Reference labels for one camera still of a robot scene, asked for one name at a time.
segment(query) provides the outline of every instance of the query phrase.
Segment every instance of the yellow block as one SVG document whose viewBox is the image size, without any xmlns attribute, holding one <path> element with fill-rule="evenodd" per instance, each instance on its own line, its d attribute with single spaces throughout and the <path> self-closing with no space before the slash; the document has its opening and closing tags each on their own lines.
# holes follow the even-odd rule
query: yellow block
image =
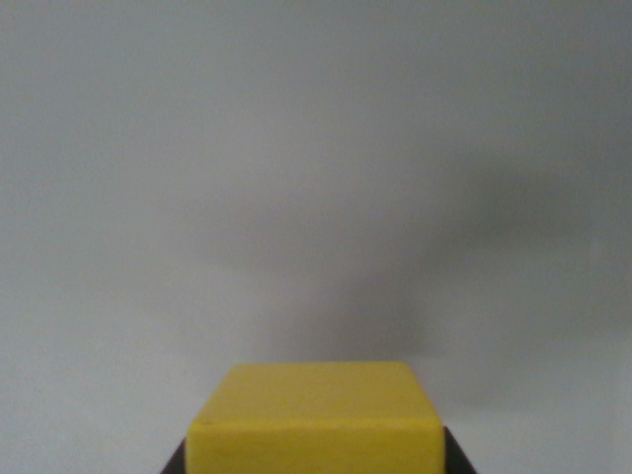
<svg viewBox="0 0 632 474">
<path fill-rule="evenodd" d="M 441 420 L 400 362 L 233 367 L 187 433 L 188 474 L 442 474 Z"/>
</svg>

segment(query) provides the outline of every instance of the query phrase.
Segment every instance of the white backdrop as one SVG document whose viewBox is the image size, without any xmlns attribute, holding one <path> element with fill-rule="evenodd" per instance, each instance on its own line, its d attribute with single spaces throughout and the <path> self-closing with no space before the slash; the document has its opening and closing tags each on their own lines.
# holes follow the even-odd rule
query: white backdrop
<svg viewBox="0 0 632 474">
<path fill-rule="evenodd" d="M 397 358 L 481 473 L 629 472 L 630 25 L 3 3 L 0 471 L 156 473 L 234 363 Z"/>
</svg>

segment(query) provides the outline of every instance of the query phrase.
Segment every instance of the yellow cube front face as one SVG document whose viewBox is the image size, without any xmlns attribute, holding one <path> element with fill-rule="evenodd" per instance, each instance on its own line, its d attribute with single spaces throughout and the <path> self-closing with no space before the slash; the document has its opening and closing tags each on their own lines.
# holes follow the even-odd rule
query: yellow cube front face
<svg viewBox="0 0 632 474">
<path fill-rule="evenodd" d="M 399 362 L 233 367 L 189 428 L 188 474 L 442 474 L 441 420 Z"/>
</svg>

